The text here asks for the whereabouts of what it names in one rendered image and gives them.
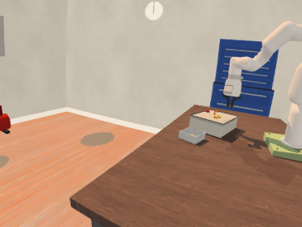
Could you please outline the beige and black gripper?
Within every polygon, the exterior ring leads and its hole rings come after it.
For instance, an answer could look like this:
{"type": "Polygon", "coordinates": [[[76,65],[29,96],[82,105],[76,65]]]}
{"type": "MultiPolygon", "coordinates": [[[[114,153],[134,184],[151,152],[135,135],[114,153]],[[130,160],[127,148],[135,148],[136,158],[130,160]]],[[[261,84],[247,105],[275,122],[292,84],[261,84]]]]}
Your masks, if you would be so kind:
{"type": "Polygon", "coordinates": [[[230,102],[230,96],[233,96],[233,100],[231,102],[231,108],[234,104],[235,100],[241,99],[240,93],[241,93],[241,81],[237,79],[227,79],[225,85],[233,85],[233,91],[232,94],[226,94],[223,92],[222,96],[224,96],[227,100],[227,107],[229,105],[228,101],[230,102]],[[235,98],[236,97],[236,98],[235,98]]]}

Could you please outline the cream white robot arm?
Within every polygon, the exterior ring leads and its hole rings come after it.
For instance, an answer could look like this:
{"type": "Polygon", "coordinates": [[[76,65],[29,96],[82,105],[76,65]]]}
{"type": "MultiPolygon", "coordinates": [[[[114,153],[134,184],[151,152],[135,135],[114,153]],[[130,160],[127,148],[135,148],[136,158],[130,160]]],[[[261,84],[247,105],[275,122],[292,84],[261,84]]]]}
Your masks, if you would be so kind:
{"type": "MultiPolygon", "coordinates": [[[[263,40],[261,52],[255,58],[231,58],[228,79],[242,80],[242,70],[258,70],[269,61],[275,51],[288,41],[302,41],[302,24],[294,24],[291,21],[281,24],[263,40]]],[[[232,94],[232,88],[233,85],[225,85],[224,93],[232,94]]],[[[280,141],[288,147],[302,148],[302,63],[296,69],[288,91],[288,98],[292,104],[286,133],[280,141]]]]}

